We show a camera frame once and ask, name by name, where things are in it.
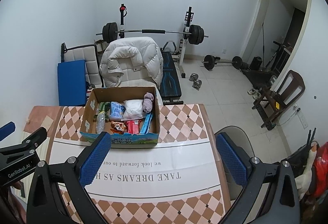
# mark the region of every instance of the open cardboard box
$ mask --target open cardboard box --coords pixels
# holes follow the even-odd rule
[[[93,89],[87,104],[84,109],[80,133],[88,141],[93,142],[98,134],[96,133],[96,122],[93,121],[94,115],[97,113],[100,102],[119,102],[123,103],[125,100],[143,99],[146,93],[154,95],[153,110],[154,117],[150,123],[149,132],[144,135],[136,135],[125,133],[120,135],[113,133],[111,128],[111,121],[105,123],[104,131],[111,135],[113,144],[157,144],[159,136],[159,106],[156,97],[155,87],[114,87],[114,88],[96,88]]]

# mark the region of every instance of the chrome dumbbell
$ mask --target chrome dumbbell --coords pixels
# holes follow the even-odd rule
[[[189,77],[190,81],[193,81],[193,88],[195,88],[196,90],[199,90],[200,87],[202,86],[202,81],[198,79],[198,74],[196,73],[192,73]]]

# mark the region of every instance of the door frame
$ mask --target door frame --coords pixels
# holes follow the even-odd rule
[[[298,39],[296,41],[296,44],[292,51],[292,54],[290,55],[286,65],[284,66],[284,68],[283,68],[282,72],[280,73],[279,77],[277,78],[277,80],[273,83],[273,85],[271,87],[272,90],[274,90],[277,87],[278,83],[280,83],[283,80],[284,75],[286,74],[287,69],[289,68],[289,65],[291,64],[291,62],[297,52],[297,49],[301,44],[304,32],[306,30],[306,25],[309,20],[309,15],[310,15],[310,10],[311,10],[311,2],[312,2],[312,0],[307,1],[305,17],[304,17],[303,25],[302,25],[302,28],[300,31],[300,35],[298,36]],[[251,50],[251,52],[252,52],[254,47],[250,48],[250,46],[251,45],[255,46],[256,41],[254,41],[254,40],[257,40],[259,33],[261,31],[261,29],[259,29],[259,24],[262,27],[262,22],[264,21],[265,14],[268,9],[268,5],[269,5],[269,0],[259,0],[259,2],[257,4],[252,25],[250,27],[249,33],[247,35],[247,38],[245,40],[245,43],[244,43],[243,48],[240,53],[240,55],[243,59],[247,58],[247,60],[248,60],[249,56],[247,57],[247,55],[248,55],[247,51]]]

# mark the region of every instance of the black weight bench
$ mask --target black weight bench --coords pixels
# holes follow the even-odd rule
[[[172,54],[167,51],[162,52],[163,56],[163,78],[159,88],[160,96],[164,105],[183,104],[179,100],[181,97],[180,82],[177,70],[174,65]]]

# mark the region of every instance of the brown chair backrest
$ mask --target brown chair backrest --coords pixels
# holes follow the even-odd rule
[[[283,91],[283,93],[281,94],[281,99],[283,101],[285,101],[289,96],[291,96],[295,92],[295,90],[299,86],[302,88],[302,90],[286,105],[287,107],[289,107],[291,104],[293,104],[294,101],[296,99],[298,99],[302,95],[302,93],[304,93],[304,91],[305,91],[305,85],[304,85],[304,81],[303,81],[303,78],[301,77],[301,75],[293,70],[290,70],[290,71],[288,71],[288,73],[286,74],[286,77],[284,78],[283,82],[279,86],[277,93],[280,92],[281,88],[284,86],[289,75],[292,75],[293,79],[290,82],[290,84],[287,86],[287,88]]]

